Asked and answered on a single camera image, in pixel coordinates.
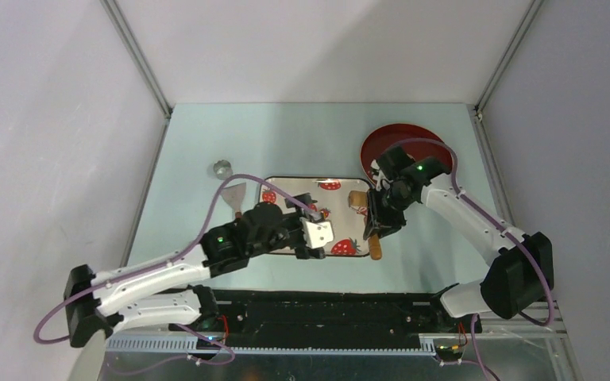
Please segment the strawberry pattern white tray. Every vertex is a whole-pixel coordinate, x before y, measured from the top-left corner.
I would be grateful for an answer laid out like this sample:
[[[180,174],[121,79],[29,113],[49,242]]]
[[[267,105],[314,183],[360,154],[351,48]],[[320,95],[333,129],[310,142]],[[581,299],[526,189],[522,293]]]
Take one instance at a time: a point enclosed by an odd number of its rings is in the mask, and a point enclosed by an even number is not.
[[[381,254],[379,240],[364,238],[366,207],[364,200],[370,183],[363,179],[270,177],[270,185],[291,196],[308,193],[309,206],[319,212],[333,228],[334,239],[326,244],[326,256],[363,257]]]

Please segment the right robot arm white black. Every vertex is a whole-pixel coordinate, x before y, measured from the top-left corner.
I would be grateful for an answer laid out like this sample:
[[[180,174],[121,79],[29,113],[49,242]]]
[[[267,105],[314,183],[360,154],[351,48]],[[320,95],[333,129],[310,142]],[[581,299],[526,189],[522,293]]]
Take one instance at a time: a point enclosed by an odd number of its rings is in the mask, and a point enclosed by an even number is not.
[[[523,315],[534,302],[551,299],[552,244],[543,233],[526,234],[480,205],[458,184],[458,158],[446,165],[435,156],[417,161],[394,144],[372,164],[375,188],[366,194],[364,237],[383,238],[406,224],[405,210],[418,203],[449,222],[488,265],[486,276],[455,284],[435,295],[431,324],[449,332],[462,317],[492,312],[504,319]]]

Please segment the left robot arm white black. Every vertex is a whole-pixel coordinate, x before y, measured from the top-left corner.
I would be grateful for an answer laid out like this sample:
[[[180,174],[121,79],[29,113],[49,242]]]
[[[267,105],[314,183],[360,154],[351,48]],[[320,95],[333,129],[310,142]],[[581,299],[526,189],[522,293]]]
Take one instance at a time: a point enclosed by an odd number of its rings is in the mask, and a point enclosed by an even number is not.
[[[195,325],[213,329],[220,316],[213,291],[203,282],[241,270],[256,256],[290,248],[299,259],[322,259],[334,239],[321,213],[288,202],[289,213],[269,202],[216,226],[182,252],[113,271],[71,270],[64,292],[68,336],[84,347],[97,333],[106,337],[150,325]]]

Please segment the round red plate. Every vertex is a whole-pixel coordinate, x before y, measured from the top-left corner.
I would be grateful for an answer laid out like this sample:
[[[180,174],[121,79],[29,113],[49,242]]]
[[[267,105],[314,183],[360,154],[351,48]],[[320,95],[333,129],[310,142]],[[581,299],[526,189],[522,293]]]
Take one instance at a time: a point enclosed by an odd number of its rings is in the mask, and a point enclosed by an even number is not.
[[[376,165],[374,160],[384,152],[390,145],[411,138],[425,138],[436,140],[442,143],[442,139],[430,130],[418,125],[405,123],[395,123],[385,125],[371,132],[361,145],[360,160],[361,166],[372,185],[376,184],[373,178]],[[404,151],[415,161],[422,160],[429,156],[438,158],[449,170],[452,169],[453,161],[449,151],[437,144],[428,142],[407,142],[402,143]]]

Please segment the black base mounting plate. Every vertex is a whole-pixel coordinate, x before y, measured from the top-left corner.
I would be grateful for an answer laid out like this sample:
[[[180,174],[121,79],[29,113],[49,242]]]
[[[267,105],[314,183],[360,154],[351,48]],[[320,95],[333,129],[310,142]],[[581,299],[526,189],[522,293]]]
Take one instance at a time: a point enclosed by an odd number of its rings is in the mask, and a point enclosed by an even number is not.
[[[482,331],[470,317],[438,312],[432,294],[220,289],[213,294],[215,310],[189,327],[218,333],[231,348],[421,349],[428,334]]]

